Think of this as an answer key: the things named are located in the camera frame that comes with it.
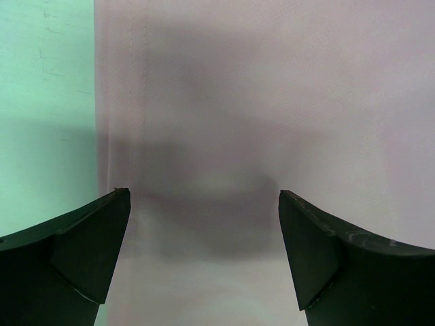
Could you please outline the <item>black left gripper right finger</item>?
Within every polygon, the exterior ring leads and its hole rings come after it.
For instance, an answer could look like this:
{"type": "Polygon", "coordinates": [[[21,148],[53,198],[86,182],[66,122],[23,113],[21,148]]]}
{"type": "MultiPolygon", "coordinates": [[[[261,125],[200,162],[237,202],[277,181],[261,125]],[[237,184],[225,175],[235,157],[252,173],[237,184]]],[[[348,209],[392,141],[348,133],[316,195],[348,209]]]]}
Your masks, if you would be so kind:
{"type": "Polygon", "coordinates": [[[308,324],[434,324],[433,250],[359,228],[288,190],[279,222],[308,324]]]}

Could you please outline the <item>pink t shirt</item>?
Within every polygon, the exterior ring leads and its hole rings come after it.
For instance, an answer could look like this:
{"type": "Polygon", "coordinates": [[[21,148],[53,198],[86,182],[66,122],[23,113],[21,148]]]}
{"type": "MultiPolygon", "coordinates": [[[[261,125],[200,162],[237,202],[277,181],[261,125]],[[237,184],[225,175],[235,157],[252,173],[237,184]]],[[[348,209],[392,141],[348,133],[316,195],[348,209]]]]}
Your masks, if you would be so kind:
{"type": "Polygon", "coordinates": [[[434,247],[433,1],[96,1],[109,325],[304,325],[279,192],[434,247]]]}

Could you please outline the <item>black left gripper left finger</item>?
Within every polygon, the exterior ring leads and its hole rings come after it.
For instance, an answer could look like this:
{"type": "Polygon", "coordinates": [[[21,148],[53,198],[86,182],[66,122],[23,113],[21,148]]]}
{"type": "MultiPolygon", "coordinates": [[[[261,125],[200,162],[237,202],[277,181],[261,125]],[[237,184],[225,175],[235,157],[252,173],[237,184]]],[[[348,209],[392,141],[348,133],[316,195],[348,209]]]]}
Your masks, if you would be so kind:
{"type": "Polygon", "coordinates": [[[1,237],[1,325],[94,325],[131,211],[127,188],[1,237]]]}

